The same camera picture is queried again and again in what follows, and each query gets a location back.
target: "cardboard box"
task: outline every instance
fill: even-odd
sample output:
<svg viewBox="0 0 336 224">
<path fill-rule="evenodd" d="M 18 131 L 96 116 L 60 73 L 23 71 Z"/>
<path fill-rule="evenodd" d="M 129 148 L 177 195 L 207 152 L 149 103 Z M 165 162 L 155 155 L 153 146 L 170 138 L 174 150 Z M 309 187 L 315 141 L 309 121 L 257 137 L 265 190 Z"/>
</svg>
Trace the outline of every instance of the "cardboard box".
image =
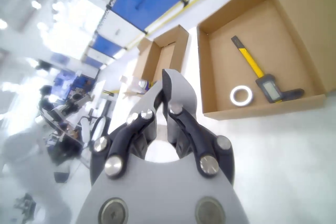
<svg viewBox="0 0 336 224">
<path fill-rule="evenodd" d="M 162 69 L 181 71 L 189 33 L 181 26 L 161 34 L 152 41 L 144 38 L 138 45 L 140 51 L 133 76 L 143 80 L 162 79 Z"/>
<path fill-rule="evenodd" d="M 198 26 L 203 113 L 217 120 L 265 116 L 323 105 L 336 88 L 336 0 L 231 0 Z M 256 74 L 231 41 L 237 36 L 282 91 L 301 99 L 270 104 Z M 230 102 L 238 85 L 252 89 L 246 107 Z"/>
</svg>

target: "metal ring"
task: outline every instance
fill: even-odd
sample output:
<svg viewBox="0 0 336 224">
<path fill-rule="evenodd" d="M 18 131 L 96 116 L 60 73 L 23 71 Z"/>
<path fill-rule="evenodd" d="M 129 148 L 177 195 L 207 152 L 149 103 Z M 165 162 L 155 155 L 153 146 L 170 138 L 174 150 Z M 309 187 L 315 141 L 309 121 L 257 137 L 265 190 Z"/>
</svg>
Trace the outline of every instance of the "metal ring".
<svg viewBox="0 0 336 224">
<path fill-rule="evenodd" d="M 247 99 L 245 101 L 238 102 L 234 98 L 234 95 L 239 90 L 245 90 L 247 92 Z M 230 101 L 231 101 L 231 103 L 233 103 L 234 105 L 239 106 L 239 107 L 247 106 L 248 104 L 250 104 L 252 102 L 252 99 L 253 99 L 252 90 L 249 87 L 247 87 L 247 86 L 236 86 L 235 88 L 232 89 L 232 91 L 230 93 Z"/>
</svg>

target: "white table surface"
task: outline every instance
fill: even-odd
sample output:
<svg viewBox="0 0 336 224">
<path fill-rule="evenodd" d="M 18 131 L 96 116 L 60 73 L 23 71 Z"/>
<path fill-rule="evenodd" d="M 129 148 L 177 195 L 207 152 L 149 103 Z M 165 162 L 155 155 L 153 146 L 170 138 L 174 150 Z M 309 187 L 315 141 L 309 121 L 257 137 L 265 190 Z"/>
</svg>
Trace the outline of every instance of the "white table surface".
<svg viewBox="0 0 336 224">
<path fill-rule="evenodd" d="M 232 142 L 234 189 L 251 223 L 335 223 L 336 96 L 329 96 L 325 108 L 318 110 L 225 121 L 207 118 L 201 108 L 196 28 L 189 33 L 181 73 L 196 92 L 198 122 Z M 126 75 L 135 64 L 128 64 Z M 123 85 L 109 132 L 125 122 L 139 100 L 122 99 L 124 91 Z M 158 124 L 166 124 L 161 108 L 156 116 Z M 155 146 L 149 147 L 150 160 L 177 159 L 171 149 L 162 154 Z"/>
</svg>

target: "gray gripper base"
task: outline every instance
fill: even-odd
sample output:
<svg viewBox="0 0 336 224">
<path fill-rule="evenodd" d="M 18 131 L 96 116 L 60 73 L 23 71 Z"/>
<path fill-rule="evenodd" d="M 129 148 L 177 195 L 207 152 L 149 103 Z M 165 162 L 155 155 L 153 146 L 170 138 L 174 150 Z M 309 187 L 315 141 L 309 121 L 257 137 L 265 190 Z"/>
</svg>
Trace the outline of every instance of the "gray gripper base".
<svg viewBox="0 0 336 224">
<path fill-rule="evenodd" d="M 125 175 L 109 179 L 103 171 L 80 211 L 78 224 L 98 224 L 101 206 L 110 198 L 121 198 L 128 208 L 128 224 L 196 223 L 197 202 L 217 199 L 226 224 L 248 223 L 233 187 L 219 171 L 211 179 L 202 177 L 190 154 L 171 163 L 153 163 L 130 155 Z"/>
</svg>

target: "person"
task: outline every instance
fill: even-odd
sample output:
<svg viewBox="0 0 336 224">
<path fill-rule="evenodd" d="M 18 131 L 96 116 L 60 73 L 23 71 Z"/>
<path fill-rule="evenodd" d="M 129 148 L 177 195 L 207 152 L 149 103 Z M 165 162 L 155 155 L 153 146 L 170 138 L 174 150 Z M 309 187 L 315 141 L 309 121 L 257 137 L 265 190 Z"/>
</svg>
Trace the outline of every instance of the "person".
<svg viewBox="0 0 336 224">
<path fill-rule="evenodd" d="M 89 93 L 91 91 L 91 87 L 91 80 L 86 80 L 83 86 L 84 93 Z"/>
</svg>

